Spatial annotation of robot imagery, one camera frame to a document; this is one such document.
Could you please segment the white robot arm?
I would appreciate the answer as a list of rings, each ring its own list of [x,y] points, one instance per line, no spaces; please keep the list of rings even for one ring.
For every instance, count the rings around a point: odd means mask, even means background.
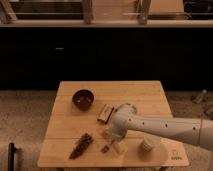
[[[124,103],[115,109],[108,125],[113,140],[121,141],[129,130],[199,146],[211,152],[207,171],[213,171],[213,120],[198,118],[143,117],[137,108]]]

